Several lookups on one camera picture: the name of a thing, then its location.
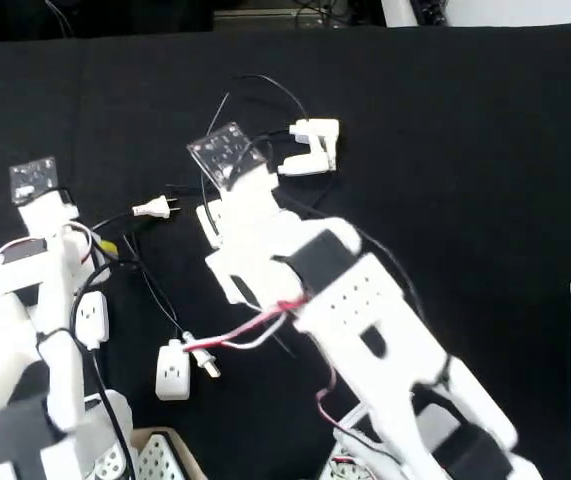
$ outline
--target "electrical plug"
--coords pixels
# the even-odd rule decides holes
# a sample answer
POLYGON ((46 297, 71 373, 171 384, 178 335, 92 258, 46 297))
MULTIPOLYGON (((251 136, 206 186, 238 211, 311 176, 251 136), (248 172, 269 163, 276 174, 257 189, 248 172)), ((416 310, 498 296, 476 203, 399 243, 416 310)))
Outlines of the electrical plug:
POLYGON ((135 217, 147 215, 149 217, 169 218, 171 212, 180 210, 180 207, 171 208, 170 202, 175 202, 176 199, 170 198, 169 200, 165 195, 156 197, 142 205, 132 207, 132 213, 135 217))
MULTIPOLYGON (((187 343, 193 342, 194 335, 189 332, 183 332, 183 340, 185 340, 187 343)), ((190 353, 194 355, 194 359, 196 360, 198 368, 204 368, 210 377, 218 378, 221 376, 221 371, 216 366, 216 357, 214 355, 209 353, 204 348, 192 350, 190 353)))

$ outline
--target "black cloth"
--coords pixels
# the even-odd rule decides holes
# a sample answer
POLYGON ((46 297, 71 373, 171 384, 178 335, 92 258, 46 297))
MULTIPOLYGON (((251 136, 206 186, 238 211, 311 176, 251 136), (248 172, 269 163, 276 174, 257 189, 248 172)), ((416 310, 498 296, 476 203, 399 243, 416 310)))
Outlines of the black cloth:
MULTIPOLYGON (((340 173, 320 207, 397 253, 433 333, 518 428, 518 452, 544 478, 570 478, 571 26, 0 44, 0 245, 24 234, 12 164, 55 155, 91 225, 165 183, 197 185, 185 145, 226 89, 221 122, 248 134, 299 115, 268 85, 231 81, 243 73, 269 74, 311 115, 340 119, 340 173)), ((323 181, 283 188, 310 202, 323 181)), ((140 235, 142 253, 186 328, 226 331, 251 313, 227 304, 184 205, 140 235)), ((211 478, 315 473, 332 439, 313 398, 328 372, 308 340, 283 333, 295 360, 274 342, 217 351, 219 380, 195 370, 191 399, 162 403, 155 363, 171 324, 138 275, 116 273, 105 290, 107 381, 137 426, 175 427, 211 478)), ((349 406, 344 393, 332 400, 336 415, 349 406)))

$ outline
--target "white bracket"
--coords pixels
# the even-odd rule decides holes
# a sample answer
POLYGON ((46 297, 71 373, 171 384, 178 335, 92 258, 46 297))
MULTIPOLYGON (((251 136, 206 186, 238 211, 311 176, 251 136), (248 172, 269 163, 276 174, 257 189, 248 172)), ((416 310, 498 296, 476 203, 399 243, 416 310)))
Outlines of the white bracket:
MULTIPOLYGON (((302 309, 295 327, 316 339, 368 409, 378 436, 413 480, 447 480, 423 443, 411 404, 415 384, 437 383, 447 354, 405 303, 401 288, 376 257, 363 256, 316 296, 302 309), (362 337, 372 329, 385 344, 378 356, 362 337)), ((438 387, 438 393, 509 453, 517 441, 509 419, 460 360, 451 360, 449 376, 449 389, 438 387)), ((540 479, 540 475, 529 478, 540 479)))
POLYGON ((339 123, 333 118, 298 120, 289 126, 298 143, 309 144, 310 153, 287 157, 278 167, 280 175, 311 175, 336 170, 339 123))

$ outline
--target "perforated bracket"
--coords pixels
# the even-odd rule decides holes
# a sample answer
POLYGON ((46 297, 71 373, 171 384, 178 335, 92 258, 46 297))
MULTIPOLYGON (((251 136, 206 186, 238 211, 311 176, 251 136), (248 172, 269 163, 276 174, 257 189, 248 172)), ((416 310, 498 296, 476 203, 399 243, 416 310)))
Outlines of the perforated bracket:
MULTIPOLYGON (((416 480, 446 480, 425 447, 411 404, 417 383, 433 385, 447 353, 404 300, 402 289, 373 254, 315 296, 295 327, 314 337, 372 418, 383 443, 416 480)), ((470 421, 491 432, 504 449, 516 443, 505 414, 458 359, 443 392, 470 421)))

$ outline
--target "white clip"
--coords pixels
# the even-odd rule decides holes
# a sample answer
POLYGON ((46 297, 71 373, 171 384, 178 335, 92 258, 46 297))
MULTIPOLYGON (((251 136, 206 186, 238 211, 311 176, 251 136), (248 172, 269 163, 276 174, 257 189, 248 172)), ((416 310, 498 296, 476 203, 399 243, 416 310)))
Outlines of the white clip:
POLYGON ((298 120, 289 126, 298 143, 309 144, 310 153, 287 157, 278 167, 281 175, 311 175, 336 170, 339 123, 334 118, 298 120))

